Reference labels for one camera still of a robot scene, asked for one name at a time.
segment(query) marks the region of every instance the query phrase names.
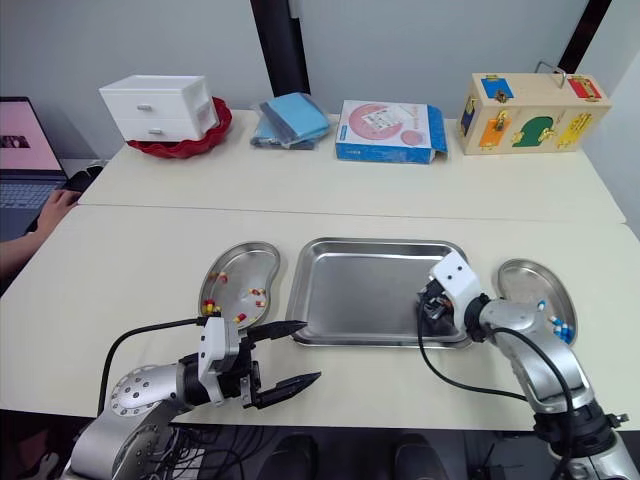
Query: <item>kidney-shaped metal dish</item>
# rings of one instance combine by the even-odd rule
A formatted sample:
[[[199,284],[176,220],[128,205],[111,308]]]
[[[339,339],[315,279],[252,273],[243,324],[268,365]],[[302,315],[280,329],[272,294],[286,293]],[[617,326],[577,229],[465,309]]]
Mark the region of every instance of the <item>kidney-shaped metal dish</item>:
[[[320,238],[300,252],[287,320],[305,345],[416,347],[417,292],[429,270],[452,251],[448,242]],[[431,348],[471,343],[425,341]]]
[[[271,283],[280,267],[280,254],[265,242],[236,245],[209,269],[200,289],[198,311],[207,314],[211,301],[222,315],[236,319],[242,330],[264,318],[271,303]]]
[[[543,300],[547,318],[555,316],[572,327],[574,334],[570,344],[575,343],[578,322],[571,297],[547,267],[522,258],[508,260],[498,269],[497,290],[500,296],[514,302],[537,305]]]

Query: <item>laptop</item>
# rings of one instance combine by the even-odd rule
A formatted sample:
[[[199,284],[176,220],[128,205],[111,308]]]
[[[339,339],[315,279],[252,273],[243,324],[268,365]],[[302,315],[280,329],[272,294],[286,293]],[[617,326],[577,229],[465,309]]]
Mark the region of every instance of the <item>laptop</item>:
[[[24,235],[66,180],[29,99],[0,97],[0,241]]]

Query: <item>white drawer cabinet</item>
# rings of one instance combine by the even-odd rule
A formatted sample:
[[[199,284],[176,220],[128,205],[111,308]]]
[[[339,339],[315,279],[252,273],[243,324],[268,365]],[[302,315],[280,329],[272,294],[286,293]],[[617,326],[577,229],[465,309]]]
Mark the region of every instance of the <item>white drawer cabinet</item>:
[[[218,124],[204,77],[133,75],[100,89],[125,140],[199,140]]]

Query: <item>metal handle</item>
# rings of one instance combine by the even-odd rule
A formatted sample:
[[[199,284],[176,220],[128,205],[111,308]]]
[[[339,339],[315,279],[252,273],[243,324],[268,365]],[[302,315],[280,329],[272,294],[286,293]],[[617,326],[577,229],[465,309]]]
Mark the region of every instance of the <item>metal handle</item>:
[[[536,67],[536,71],[534,73],[538,73],[538,70],[540,70],[540,66],[541,65],[549,67],[553,71],[553,73],[561,73],[562,74],[562,82],[560,82],[560,88],[562,89],[562,87],[564,87],[564,83],[567,81],[567,72],[562,70],[560,67],[551,65],[550,63],[547,63],[544,60],[540,60],[538,62],[538,66]]]

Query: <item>person's arm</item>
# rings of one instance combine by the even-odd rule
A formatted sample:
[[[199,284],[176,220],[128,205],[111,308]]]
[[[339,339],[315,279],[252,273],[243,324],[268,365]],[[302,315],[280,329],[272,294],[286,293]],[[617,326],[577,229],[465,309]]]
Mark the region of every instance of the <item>person's arm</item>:
[[[29,261],[60,220],[77,205],[79,196],[77,192],[55,190],[42,207],[35,232],[0,243],[0,278],[7,278]]]

